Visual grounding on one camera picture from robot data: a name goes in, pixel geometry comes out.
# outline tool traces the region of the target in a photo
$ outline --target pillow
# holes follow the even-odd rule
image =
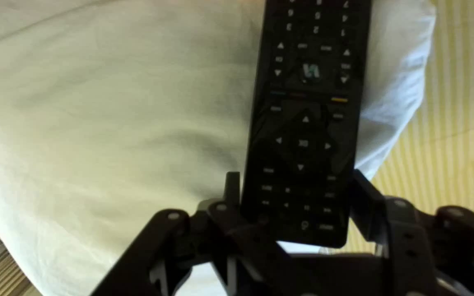
[[[155,213],[192,213],[243,171],[261,15],[252,0],[0,0],[0,239],[43,295],[89,295]],[[426,0],[373,2],[367,176],[421,102],[433,23]]]

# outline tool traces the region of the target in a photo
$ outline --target black remote control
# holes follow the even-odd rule
[[[340,247],[370,0],[266,0],[242,211],[278,241]]]

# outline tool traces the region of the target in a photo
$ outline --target white pillow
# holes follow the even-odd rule
[[[375,0],[357,165],[423,97],[434,10]],[[87,295],[158,211],[242,171],[263,2],[0,0],[0,239],[43,295]]]

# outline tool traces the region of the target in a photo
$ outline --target bed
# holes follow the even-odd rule
[[[0,239],[43,295],[89,295],[155,213],[242,171],[261,10],[0,0]],[[375,0],[357,168],[419,209],[474,209],[474,4],[436,10],[431,51],[431,4]],[[219,292],[196,277],[184,295]]]

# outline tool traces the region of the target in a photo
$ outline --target striped fabric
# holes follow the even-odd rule
[[[426,97],[375,178],[385,195],[433,213],[474,211],[474,2],[436,0]]]

